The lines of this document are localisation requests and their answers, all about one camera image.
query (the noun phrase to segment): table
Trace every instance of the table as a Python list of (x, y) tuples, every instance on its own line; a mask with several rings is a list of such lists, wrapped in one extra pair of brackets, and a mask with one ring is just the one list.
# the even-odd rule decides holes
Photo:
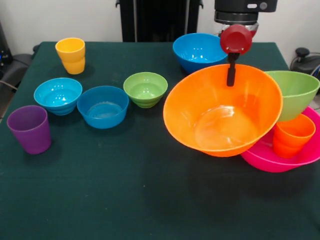
[[(168, 94), (186, 76), (172, 43), (88, 42), (86, 62), (74, 76), (84, 91), (122, 88), (129, 75), (150, 71), (167, 79)], [(253, 44), (239, 63), (288, 69), (274, 43)], [(44, 42), (4, 122), (55, 77), (69, 76), (55, 43)], [(205, 155), (169, 135), (163, 105), (130, 104), (124, 122), (106, 130), (89, 127), (77, 110), (49, 114), (53, 143), (40, 155), (26, 154), (0, 124), (0, 239), (320, 239), (318, 162), (276, 174), (240, 156)]]

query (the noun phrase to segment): light blue bowl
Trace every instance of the light blue bowl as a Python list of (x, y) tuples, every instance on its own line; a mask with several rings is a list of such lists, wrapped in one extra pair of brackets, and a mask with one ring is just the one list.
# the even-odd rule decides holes
[(227, 54), (220, 38), (207, 33), (190, 33), (176, 39), (173, 51), (180, 65), (191, 74), (200, 69), (226, 63)]
[(128, 95), (114, 86), (97, 86), (85, 91), (77, 108), (88, 125), (96, 129), (109, 129), (126, 117)]
[(58, 116), (71, 113), (82, 93), (80, 82), (60, 77), (45, 81), (34, 91), (34, 100), (48, 112)]

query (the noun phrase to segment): pink bowl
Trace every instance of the pink bowl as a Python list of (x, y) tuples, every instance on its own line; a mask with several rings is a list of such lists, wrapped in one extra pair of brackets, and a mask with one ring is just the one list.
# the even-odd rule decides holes
[(272, 147), (274, 129), (241, 156), (251, 166), (270, 173), (286, 172), (317, 161), (320, 158), (320, 115), (311, 107), (304, 110), (303, 114), (314, 122), (316, 130), (311, 140), (296, 156), (282, 158), (274, 153)]

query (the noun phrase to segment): orange cup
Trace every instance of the orange cup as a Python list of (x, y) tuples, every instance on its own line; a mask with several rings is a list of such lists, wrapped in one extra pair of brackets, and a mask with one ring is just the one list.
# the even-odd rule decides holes
[(290, 121), (280, 121), (275, 125), (273, 151), (281, 158), (293, 158), (304, 148), (315, 132), (316, 125), (303, 114), (299, 114)]

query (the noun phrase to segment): plastic cup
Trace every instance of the plastic cup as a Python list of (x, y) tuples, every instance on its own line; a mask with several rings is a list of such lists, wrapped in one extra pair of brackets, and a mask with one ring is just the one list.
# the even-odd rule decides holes
[(51, 145), (48, 114), (40, 106), (16, 109), (9, 115), (6, 124), (28, 154), (41, 154)]
[(299, 114), (293, 120), (275, 125), (273, 151), (281, 158), (290, 159), (297, 155), (316, 132), (316, 125), (306, 115)]
[(80, 74), (85, 70), (85, 41), (76, 37), (65, 38), (56, 43), (55, 49), (69, 74)]

